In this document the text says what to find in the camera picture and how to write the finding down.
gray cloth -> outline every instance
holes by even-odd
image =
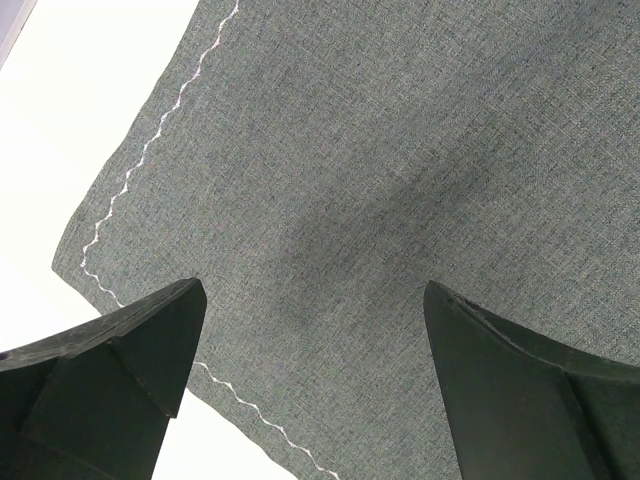
[[[189,388],[300,479],[460,478],[429,280],[640,364],[637,1],[240,0],[92,242],[233,7],[200,2],[60,242],[101,313],[200,278],[197,360],[287,438]]]

white table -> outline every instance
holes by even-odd
[[[38,0],[0,69],[0,351],[99,316],[52,272],[53,254],[168,64],[196,4]],[[154,479],[179,475],[295,478],[189,391],[179,419],[169,424]]]

white stitching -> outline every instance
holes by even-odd
[[[111,218],[113,216],[113,204],[116,201],[116,199],[122,195],[124,195],[125,193],[127,193],[129,191],[129,177],[131,176],[131,174],[137,170],[138,168],[140,168],[142,165],[144,165],[144,160],[147,154],[147,149],[149,148],[149,145],[151,145],[151,143],[153,143],[155,140],[157,140],[158,138],[160,138],[162,136],[162,127],[164,125],[164,122],[167,120],[167,117],[175,112],[178,108],[180,108],[181,105],[181,101],[182,101],[182,93],[184,92],[184,90],[187,88],[187,86],[192,83],[196,78],[198,78],[200,76],[200,73],[202,71],[202,61],[204,60],[204,58],[207,56],[207,54],[209,54],[211,51],[213,51],[219,44],[220,44],[220,35],[222,32],[222,28],[224,27],[224,24],[230,20],[231,18],[233,18],[233,16],[238,13],[238,6],[239,6],[239,2],[240,0],[236,0],[236,5],[233,9],[233,11],[231,12],[231,14],[225,18],[224,20],[222,20],[222,22],[220,22],[220,25],[218,26],[218,38],[216,39],[215,43],[209,47],[207,50],[205,50],[202,55],[200,55],[200,59],[198,60],[198,66],[196,68],[195,73],[193,74],[193,76],[187,80],[186,82],[184,82],[181,86],[180,86],[180,93],[178,94],[178,99],[176,100],[176,103],[173,105],[173,107],[171,108],[171,110],[166,111],[162,117],[160,117],[160,123],[158,125],[158,131],[156,132],[156,134],[147,142],[144,144],[144,146],[142,147],[142,156],[140,157],[140,161],[132,168],[130,168],[129,170],[127,170],[127,173],[125,174],[125,182],[124,182],[124,187],[122,187],[122,190],[120,191],[120,193],[118,193],[117,195],[114,195],[113,197],[111,197],[110,200],[110,205],[109,205],[109,213],[107,213],[107,216],[104,217],[102,220],[96,222],[95,224],[95,235],[93,237],[93,240],[91,241],[91,243],[85,245],[84,247],[82,247],[82,254],[83,254],[83,258],[82,258],[82,263],[80,264],[80,267],[82,268],[82,270],[84,271],[84,273],[86,275],[88,275],[89,277],[93,278],[96,283],[98,284],[98,288],[100,288],[100,290],[102,290],[103,292],[108,293],[109,295],[111,295],[113,297],[113,299],[116,301],[116,303],[118,304],[118,306],[120,308],[123,308],[124,305],[122,303],[120,303],[120,300],[118,300],[118,297],[116,296],[116,294],[112,291],[112,290],[108,290],[106,288],[104,288],[102,286],[102,284],[100,283],[100,279],[98,278],[98,275],[90,273],[87,270],[87,250],[95,245],[96,243],[98,243],[98,239],[99,239],[99,230],[100,230],[100,226],[106,222],[109,218]],[[233,392],[233,395],[236,397],[236,400],[239,403],[242,403],[244,405],[249,405],[250,407],[252,407],[256,412],[258,412],[258,415],[260,416],[260,419],[267,425],[274,427],[276,429],[278,429],[280,431],[280,433],[282,433],[282,435],[284,435],[285,440],[287,441],[287,443],[289,444],[289,446],[296,448],[298,450],[301,450],[303,452],[305,452],[309,458],[311,458],[311,461],[313,462],[313,464],[315,465],[315,467],[320,470],[321,472],[326,472],[331,474],[336,480],[340,480],[340,477],[338,476],[338,474],[336,472],[332,472],[331,470],[326,470],[324,468],[322,468],[320,465],[318,465],[318,463],[316,462],[315,458],[313,458],[313,455],[311,454],[311,451],[307,448],[303,448],[300,447],[298,445],[296,445],[295,443],[293,443],[291,440],[289,440],[289,436],[287,435],[287,433],[284,431],[284,428],[279,426],[279,425],[275,425],[269,421],[267,421],[263,416],[262,413],[260,412],[260,409],[258,408],[257,405],[253,404],[253,403],[249,403],[246,402],[244,400],[242,400],[240,397],[238,397],[238,395],[236,394],[235,389],[233,388],[233,386],[228,383],[228,382],[223,382],[221,380],[218,380],[217,378],[215,378],[212,374],[211,371],[209,370],[209,367],[202,362],[193,362],[194,365],[200,365],[202,367],[204,367],[207,370],[207,373],[209,374],[209,377],[211,377],[211,379],[219,384],[225,385],[227,386],[231,392]]]

